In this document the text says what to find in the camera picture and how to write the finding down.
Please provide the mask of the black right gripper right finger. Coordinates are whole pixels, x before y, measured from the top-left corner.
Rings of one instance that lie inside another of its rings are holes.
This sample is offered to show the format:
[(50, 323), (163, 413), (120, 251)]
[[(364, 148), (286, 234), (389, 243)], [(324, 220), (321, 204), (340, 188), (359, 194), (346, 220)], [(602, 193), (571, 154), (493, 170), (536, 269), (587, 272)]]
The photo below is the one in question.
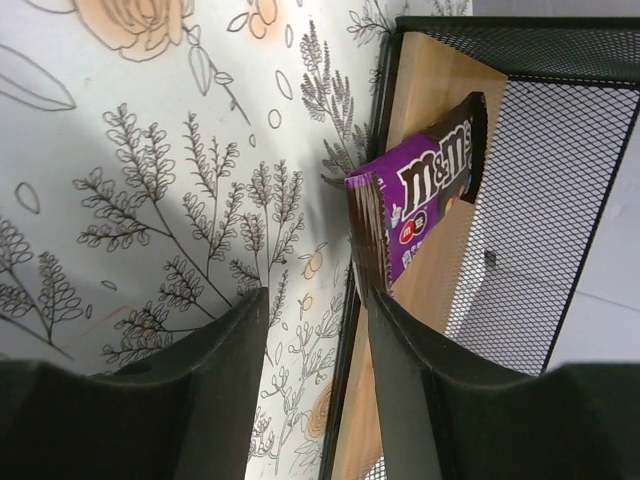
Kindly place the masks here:
[(529, 376), (369, 301), (369, 341), (391, 479), (635, 479), (639, 367), (566, 364)]

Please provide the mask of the purple M&M bag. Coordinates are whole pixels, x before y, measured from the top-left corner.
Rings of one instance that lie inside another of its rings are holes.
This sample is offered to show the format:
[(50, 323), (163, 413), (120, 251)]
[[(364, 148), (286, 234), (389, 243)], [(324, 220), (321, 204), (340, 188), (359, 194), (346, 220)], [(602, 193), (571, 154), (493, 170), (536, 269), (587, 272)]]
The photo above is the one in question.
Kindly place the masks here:
[(472, 92), (429, 127), (344, 180), (358, 293), (390, 291), (429, 233), (459, 200), (476, 200), (488, 112)]

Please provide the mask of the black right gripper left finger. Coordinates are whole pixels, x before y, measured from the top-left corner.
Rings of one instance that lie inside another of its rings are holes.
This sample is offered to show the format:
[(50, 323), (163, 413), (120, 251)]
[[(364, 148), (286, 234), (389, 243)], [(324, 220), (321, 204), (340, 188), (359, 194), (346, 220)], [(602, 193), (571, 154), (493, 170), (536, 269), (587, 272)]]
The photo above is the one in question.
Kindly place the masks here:
[(1, 365), (5, 479), (241, 479), (268, 332), (268, 291), (116, 373)]

